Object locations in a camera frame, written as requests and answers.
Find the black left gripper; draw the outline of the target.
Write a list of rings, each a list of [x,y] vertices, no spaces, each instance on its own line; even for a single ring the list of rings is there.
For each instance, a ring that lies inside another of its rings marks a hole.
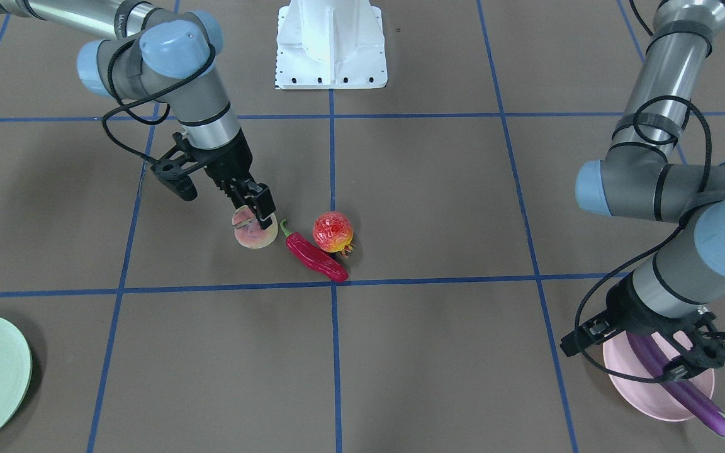
[[[670,291],[654,274],[631,274],[622,279],[606,296],[607,342],[626,332],[628,336],[652,336],[657,333],[673,350],[684,352],[675,338],[677,332],[697,318],[697,306]]]

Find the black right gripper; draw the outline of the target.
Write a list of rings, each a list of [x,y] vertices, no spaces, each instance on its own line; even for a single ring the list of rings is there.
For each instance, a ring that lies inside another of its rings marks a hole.
[[[267,184],[252,179],[252,154],[244,132],[239,131],[229,143],[214,150],[216,157],[205,166],[206,175],[232,201],[236,210],[248,208],[259,226],[267,230],[276,211],[273,194]]]

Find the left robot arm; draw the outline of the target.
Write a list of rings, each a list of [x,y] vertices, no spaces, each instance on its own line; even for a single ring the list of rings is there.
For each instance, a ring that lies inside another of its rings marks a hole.
[[[725,1],[665,1],[632,94],[602,160],[576,176],[581,209],[607,217],[675,223],[659,249],[610,289],[602,328],[650,335],[695,322],[699,308],[725,295],[725,161],[668,160],[687,126],[697,78],[725,28]]]

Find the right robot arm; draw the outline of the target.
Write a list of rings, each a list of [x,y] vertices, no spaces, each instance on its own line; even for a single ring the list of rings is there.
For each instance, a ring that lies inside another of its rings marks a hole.
[[[81,83],[118,103],[101,120],[146,103],[167,106],[182,131],[170,151],[149,163],[155,177],[185,201],[198,192],[191,174],[204,169],[237,209],[261,229],[274,226],[273,196],[250,173],[252,154],[214,66],[223,33],[204,11],[175,13],[149,1],[0,1],[0,14],[62,24],[98,38],[77,56]]]

